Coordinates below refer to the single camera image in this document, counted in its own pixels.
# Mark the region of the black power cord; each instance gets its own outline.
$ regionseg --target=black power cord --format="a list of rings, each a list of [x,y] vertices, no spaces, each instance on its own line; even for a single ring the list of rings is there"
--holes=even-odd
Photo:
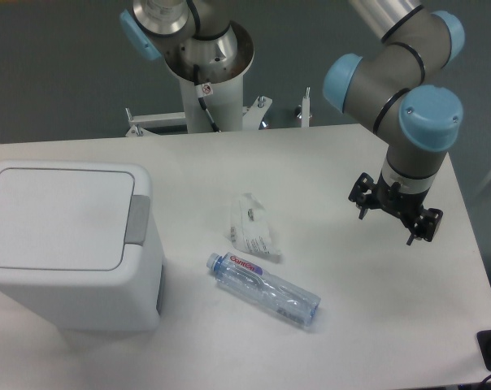
[[[477,386],[476,390],[484,390],[485,389],[485,386],[486,384],[488,383],[488,381],[491,379],[491,375],[488,375],[484,378],[484,380],[482,382],[480,382],[480,384]]]
[[[200,72],[200,67],[198,65],[193,65],[193,82],[195,83],[195,88],[197,88],[199,85],[202,83],[199,80],[198,73]],[[213,129],[214,132],[221,132],[219,127],[216,125],[215,121],[213,120],[213,117],[211,116],[210,111],[207,109],[206,102],[204,101],[204,95],[203,93],[199,93],[197,91],[197,97],[198,97],[198,104],[200,104],[200,108],[204,110],[206,113],[207,120],[209,121],[211,128]]]

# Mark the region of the plastic water bottle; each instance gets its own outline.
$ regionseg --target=plastic water bottle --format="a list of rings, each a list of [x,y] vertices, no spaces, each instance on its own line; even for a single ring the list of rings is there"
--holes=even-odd
[[[216,279],[242,296],[304,326],[311,325],[321,298],[232,253],[213,253],[207,261]]]

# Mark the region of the gray floor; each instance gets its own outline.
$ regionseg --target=gray floor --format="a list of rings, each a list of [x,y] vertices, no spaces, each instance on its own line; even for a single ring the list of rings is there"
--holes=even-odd
[[[324,75],[341,55],[371,57],[380,44],[347,1],[231,1],[256,49],[245,103],[265,94],[275,101],[272,127],[296,126],[293,109],[309,85],[313,125],[352,123],[323,99]],[[165,65],[141,59],[119,28],[129,3],[0,4],[0,143],[122,137],[126,106],[135,115],[182,111]],[[491,281],[491,186],[472,195],[491,168],[491,0],[424,4],[456,14],[467,31],[465,50],[432,82],[465,106],[451,158]]]

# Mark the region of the light blue joint cap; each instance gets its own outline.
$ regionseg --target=light blue joint cap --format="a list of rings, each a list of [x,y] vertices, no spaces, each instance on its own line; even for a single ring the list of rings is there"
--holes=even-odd
[[[119,21],[121,22],[121,27],[123,28],[126,37],[140,55],[148,61],[154,61],[162,57],[154,44],[151,43],[148,37],[142,32],[128,10],[124,10],[121,13]]]
[[[463,104],[446,88],[422,85],[409,92],[399,107],[402,132],[417,147],[444,152],[457,140]]]
[[[444,23],[448,27],[451,36],[451,55],[448,63],[458,56],[458,53],[464,47],[464,43],[466,43],[466,33],[464,32],[463,24],[460,23],[460,20],[457,19],[456,16],[451,15],[446,11],[436,11],[433,12],[434,15],[439,16]]]
[[[330,104],[343,112],[350,82],[363,57],[345,54],[328,70],[324,81],[324,96]]]

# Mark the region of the robotic arm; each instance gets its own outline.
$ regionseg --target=robotic arm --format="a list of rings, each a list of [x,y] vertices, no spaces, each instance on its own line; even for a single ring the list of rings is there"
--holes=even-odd
[[[431,241],[442,211],[423,207],[448,149],[455,143],[463,106],[448,89],[424,82],[464,45],[460,22],[429,13],[419,0],[350,0],[385,48],[372,61],[347,54],[334,63],[324,96],[389,144],[377,183],[363,173],[349,200],[361,210],[382,209],[400,219],[414,239]]]
[[[162,54],[179,79],[189,132],[241,129],[242,76],[254,49],[249,34],[225,15],[226,3],[133,0],[133,12],[120,17],[141,54]],[[457,139],[463,107],[449,90],[424,83],[463,48],[463,27],[447,12],[431,14],[420,0],[350,3],[385,48],[372,61],[355,54],[338,59],[325,78],[324,96],[389,148],[377,183],[363,173],[349,199],[361,219],[373,209],[400,219],[411,234],[408,245],[431,241],[442,211],[425,209],[423,202]]]
[[[120,22],[148,60],[164,57],[179,80],[189,132],[241,130],[243,75],[254,47],[226,15],[226,0],[133,0]]]

